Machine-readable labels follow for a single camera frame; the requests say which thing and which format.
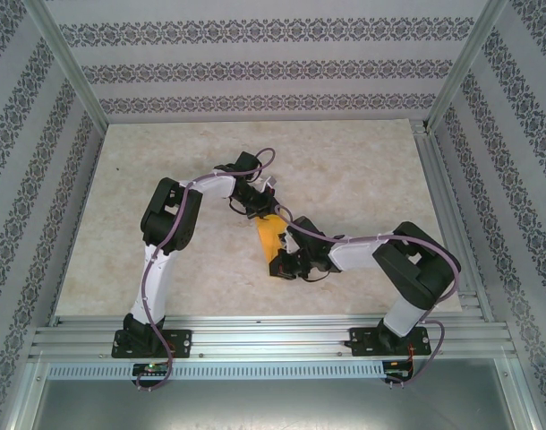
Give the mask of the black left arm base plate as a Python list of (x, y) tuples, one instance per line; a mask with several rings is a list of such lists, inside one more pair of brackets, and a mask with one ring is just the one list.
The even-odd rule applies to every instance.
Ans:
[[(192, 332), (187, 330), (163, 330), (162, 337), (169, 346), (172, 357), (189, 358), (192, 347)], [(113, 358), (164, 358), (168, 357), (163, 342), (154, 331), (132, 333), (115, 332)]]

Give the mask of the orange paper sheet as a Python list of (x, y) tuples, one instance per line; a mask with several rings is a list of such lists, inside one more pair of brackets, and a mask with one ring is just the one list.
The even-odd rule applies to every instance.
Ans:
[(255, 225), (260, 238), (261, 247), (267, 265), (270, 265), (284, 248), (280, 236), (285, 234), (287, 223), (278, 215), (269, 214), (264, 218), (257, 218)]

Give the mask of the aluminium side rail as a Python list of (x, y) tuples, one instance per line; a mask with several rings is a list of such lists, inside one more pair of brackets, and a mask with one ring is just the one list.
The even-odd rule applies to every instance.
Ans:
[(445, 247), (460, 261), (462, 267), (459, 296), (462, 300), (475, 296), (484, 321), (494, 323), (495, 319), (486, 296), (482, 276), (473, 258), (464, 222), (457, 207), (456, 197), (438, 144), (435, 137), (426, 131), (423, 122), (411, 121), (410, 126)]

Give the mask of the grey metal sheet panel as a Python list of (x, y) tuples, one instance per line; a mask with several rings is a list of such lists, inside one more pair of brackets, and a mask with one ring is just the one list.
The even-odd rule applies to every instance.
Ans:
[(125, 365), (28, 365), (8, 430), (545, 430), (514, 359), (439, 359), (393, 388), (363, 362), (320, 379), (211, 380), (194, 362), (151, 393)]

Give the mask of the aluminium mounting rail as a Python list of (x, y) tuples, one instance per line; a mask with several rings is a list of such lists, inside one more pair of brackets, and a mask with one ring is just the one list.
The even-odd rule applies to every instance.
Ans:
[[(378, 323), (377, 315), (279, 317), (168, 317), (168, 329), (192, 331), (193, 361), (281, 361), (351, 359), (345, 342), (353, 327)], [(439, 328), (436, 322), (442, 322)], [(28, 357), (46, 362), (98, 362), (111, 358), (115, 317), (61, 317), (37, 328)], [(427, 324), (440, 359), (516, 357), (508, 325), (485, 322), (477, 313), (435, 314)]]

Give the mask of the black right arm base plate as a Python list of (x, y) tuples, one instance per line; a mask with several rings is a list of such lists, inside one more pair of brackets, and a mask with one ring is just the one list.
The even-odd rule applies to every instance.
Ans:
[(398, 337), (386, 327), (358, 327), (349, 330), (350, 339), (345, 345), (354, 357), (407, 356), (431, 354), (428, 332), (424, 327), (414, 327), (404, 337)]

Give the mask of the aluminium frame post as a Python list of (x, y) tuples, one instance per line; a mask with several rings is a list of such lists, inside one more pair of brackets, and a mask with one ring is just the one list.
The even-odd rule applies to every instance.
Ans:
[(445, 111), (456, 95), (456, 91), (463, 82), (475, 58), (482, 50), (482, 45), (491, 33), (491, 29), (507, 3), (508, 0), (487, 0), (424, 121), (428, 134), (431, 134), (438, 128)]
[(44, 0), (22, 1), (41, 36), (50, 47), (65, 77), (73, 86), (93, 124), (97, 127), (98, 133), (101, 137), (105, 137), (108, 128), (107, 116), (63, 33), (46, 6), (46, 2)]

